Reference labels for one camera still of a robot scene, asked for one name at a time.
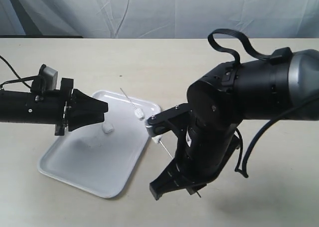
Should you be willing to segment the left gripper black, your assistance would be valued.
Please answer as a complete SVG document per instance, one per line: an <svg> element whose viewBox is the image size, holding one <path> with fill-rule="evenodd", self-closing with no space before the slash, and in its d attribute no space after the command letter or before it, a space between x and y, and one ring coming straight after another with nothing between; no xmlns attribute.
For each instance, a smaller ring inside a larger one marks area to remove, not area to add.
<svg viewBox="0 0 319 227"><path fill-rule="evenodd" d="M74 80L62 78L58 96L57 122L55 124L55 136L63 136L68 125L68 131L72 132L84 126L104 122L104 113L108 112L107 102L90 97L78 89L73 89ZM72 100L72 112L89 112L71 115L68 120L69 103Z"/></svg>

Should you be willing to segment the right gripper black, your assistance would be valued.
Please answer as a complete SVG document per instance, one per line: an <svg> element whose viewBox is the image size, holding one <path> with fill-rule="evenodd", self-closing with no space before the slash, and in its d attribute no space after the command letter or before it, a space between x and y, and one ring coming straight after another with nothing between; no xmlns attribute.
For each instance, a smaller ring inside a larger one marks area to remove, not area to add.
<svg viewBox="0 0 319 227"><path fill-rule="evenodd" d="M177 142L175 157L150 183L154 199L183 189L193 195L206 187L217 175L238 125L231 123L216 129L191 113L186 133Z"/></svg>

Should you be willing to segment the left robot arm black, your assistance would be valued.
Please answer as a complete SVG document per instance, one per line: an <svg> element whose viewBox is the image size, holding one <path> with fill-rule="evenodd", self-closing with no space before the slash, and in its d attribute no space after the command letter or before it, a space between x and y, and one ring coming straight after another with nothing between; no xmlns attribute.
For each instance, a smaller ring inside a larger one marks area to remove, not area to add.
<svg viewBox="0 0 319 227"><path fill-rule="evenodd" d="M105 113L109 110L108 103L90 97L73 86L73 79L62 78L59 90L1 90L0 121L54 125L56 136L104 122Z"/></svg>

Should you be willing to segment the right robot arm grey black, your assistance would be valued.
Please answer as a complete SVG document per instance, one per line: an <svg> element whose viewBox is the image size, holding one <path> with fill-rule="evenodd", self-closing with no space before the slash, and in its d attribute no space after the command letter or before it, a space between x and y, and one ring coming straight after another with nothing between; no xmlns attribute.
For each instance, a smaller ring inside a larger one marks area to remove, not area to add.
<svg viewBox="0 0 319 227"><path fill-rule="evenodd" d="M319 53L314 49L275 50L267 59L224 62L191 84L187 102L146 121L151 137L173 132L175 155L150 183L158 200L163 194L196 193L221 173L236 149L243 148L238 126L244 120L266 120L235 168L247 176L248 158L261 135L280 120L319 118Z"/></svg>

